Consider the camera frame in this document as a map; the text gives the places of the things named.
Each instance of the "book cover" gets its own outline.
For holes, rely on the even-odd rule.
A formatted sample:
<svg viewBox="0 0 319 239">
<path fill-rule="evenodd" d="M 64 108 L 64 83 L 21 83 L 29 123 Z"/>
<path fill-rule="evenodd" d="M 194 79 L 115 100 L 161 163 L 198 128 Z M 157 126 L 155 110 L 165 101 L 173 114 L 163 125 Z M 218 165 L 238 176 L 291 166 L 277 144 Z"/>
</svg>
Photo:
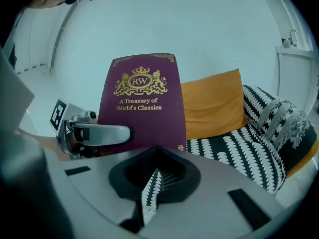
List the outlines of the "book cover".
<svg viewBox="0 0 319 239">
<path fill-rule="evenodd" d="M 102 93 L 99 124 L 126 125 L 131 141 L 103 146 L 110 155 L 147 146 L 186 150 L 182 92 L 173 54 L 143 54 L 112 61 Z"/>
</svg>

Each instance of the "orange pillow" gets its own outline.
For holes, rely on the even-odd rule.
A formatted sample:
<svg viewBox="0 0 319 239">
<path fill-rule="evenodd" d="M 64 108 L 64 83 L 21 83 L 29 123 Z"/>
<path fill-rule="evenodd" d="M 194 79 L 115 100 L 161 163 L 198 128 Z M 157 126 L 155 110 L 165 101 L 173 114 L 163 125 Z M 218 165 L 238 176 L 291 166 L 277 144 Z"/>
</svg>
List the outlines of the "orange pillow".
<svg viewBox="0 0 319 239">
<path fill-rule="evenodd" d="M 239 69 L 181 85 L 187 140 L 242 128 L 247 119 Z"/>
</svg>

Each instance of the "floor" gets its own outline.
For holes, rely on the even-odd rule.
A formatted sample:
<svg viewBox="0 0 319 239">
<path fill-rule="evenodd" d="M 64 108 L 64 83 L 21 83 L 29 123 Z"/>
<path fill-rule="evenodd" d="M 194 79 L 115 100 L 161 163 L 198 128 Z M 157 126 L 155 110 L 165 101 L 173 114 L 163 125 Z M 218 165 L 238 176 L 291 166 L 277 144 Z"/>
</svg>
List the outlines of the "floor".
<svg viewBox="0 0 319 239">
<path fill-rule="evenodd" d="M 317 135 L 319 135 L 319 114 L 317 108 L 319 100 L 316 101 L 309 118 L 315 128 Z M 294 174 L 291 178 L 287 179 L 280 191 L 277 193 L 277 200 L 287 208 L 295 202 L 301 200 L 307 193 L 314 177 L 318 172 L 319 166 L 319 152 L 305 167 Z"/>
</svg>

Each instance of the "black rectangular strip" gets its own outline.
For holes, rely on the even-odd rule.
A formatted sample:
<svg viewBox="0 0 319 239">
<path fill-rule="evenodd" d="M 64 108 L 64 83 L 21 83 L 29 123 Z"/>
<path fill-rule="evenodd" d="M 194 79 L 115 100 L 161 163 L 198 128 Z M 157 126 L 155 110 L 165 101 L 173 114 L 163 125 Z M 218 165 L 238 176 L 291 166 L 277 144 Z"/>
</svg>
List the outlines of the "black rectangular strip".
<svg viewBox="0 0 319 239">
<path fill-rule="evenodd" d="M 78 174 L 78 173 L 83 173 L 83 172 L 86 172 L 86 171 L 90 171 L 90 168 L 88 166 L 81 166 L 81 167 L 78 167 L 78 168 L 65 170 L 65 173 L 66 173 L 67 176 L 70 176 L 70 175 L 75 175 L 75 174 Z"/>
<path fill-rule="evenodd" d="M 270 221 L 270 218 L 242 189 L 229 191 L 228 194 L 254 230 Z"/>
</svg>

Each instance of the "faucet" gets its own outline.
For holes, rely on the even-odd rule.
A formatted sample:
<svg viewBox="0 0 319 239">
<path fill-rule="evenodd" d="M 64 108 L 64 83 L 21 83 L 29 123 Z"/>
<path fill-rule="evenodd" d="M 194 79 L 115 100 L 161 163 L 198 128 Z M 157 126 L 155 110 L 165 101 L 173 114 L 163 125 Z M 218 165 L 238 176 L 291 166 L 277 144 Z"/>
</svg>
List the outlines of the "faucet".
<svg viewBox="0 0 319 239">
<path fill-rule="evenodd" d="M 290 30 L 290 44 L 296 47 L 297 43 L 296 43 L 296 45 L 294 45 L 293 37 L 291 35 L 292 32 L 295 32 L 297 36 L 299 36 L 299 34 L 298 34 L 297 30 L 295 30 L 295 29 Z"/>
</svg>

